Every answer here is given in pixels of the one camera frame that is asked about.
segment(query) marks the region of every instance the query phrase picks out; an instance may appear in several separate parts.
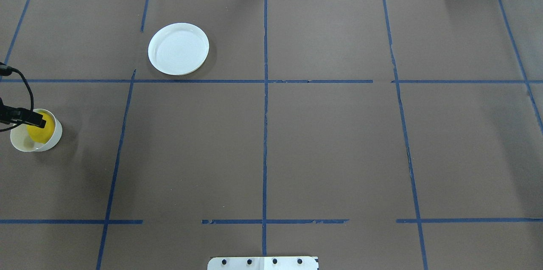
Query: white plate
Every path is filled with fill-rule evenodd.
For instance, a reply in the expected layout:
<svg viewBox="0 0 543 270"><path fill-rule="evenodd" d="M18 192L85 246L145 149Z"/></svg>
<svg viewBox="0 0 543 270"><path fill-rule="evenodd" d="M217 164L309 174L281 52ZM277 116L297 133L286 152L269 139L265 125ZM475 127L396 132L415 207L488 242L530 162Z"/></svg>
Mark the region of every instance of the white plate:
<svg viewBox="0 0 543 270"><path fill-rule="evenodd" d="M202 29L177 22L158 30L147 54L151 64L168 75L186 75L200 67L209 53L209 40Z"/></svg>

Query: table surface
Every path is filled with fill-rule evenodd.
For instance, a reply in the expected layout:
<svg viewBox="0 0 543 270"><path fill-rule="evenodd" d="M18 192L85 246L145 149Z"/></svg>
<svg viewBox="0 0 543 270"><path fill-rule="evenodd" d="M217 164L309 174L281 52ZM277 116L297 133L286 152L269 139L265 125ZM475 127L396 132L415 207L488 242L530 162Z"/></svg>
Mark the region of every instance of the table surface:
<svg viewBox="0 0 543 270"><path fill-rule="evenodd" d="M543 266L543 0L0 6L0 57L64 129L0 137L0 268ZM182 77L147 59L176 22L210 40Z"/></svg>

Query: white mounting plate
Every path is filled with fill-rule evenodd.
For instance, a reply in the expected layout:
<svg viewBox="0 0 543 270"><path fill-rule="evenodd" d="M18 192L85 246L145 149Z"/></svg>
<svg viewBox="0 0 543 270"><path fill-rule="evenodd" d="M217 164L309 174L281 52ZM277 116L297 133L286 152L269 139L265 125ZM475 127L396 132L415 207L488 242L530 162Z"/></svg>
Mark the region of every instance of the white mounting plate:
<svg viewBox="0 0 543 270"><path fill-rule="evenodd" d="M318 270L318 260L312 256L212 258L207 263L207 270Z"/></svg>

